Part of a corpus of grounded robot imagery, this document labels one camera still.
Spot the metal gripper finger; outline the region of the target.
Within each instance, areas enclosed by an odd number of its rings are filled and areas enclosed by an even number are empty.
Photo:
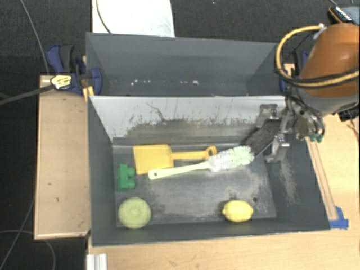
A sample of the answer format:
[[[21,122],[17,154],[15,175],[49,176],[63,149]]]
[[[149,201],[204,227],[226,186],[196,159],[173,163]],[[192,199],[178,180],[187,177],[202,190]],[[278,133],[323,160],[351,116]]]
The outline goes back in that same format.
[[[265,156],[265,161],[268,163],[275,163],[283,161],[286,153],[290,147],[285,135],[276,135],[271,143],[271,153]]]
[[[272,126],[279,128],[284,118],[284,110],[278,104],[261,104],[259,114],[256,116],[255,125],[257,128]]]

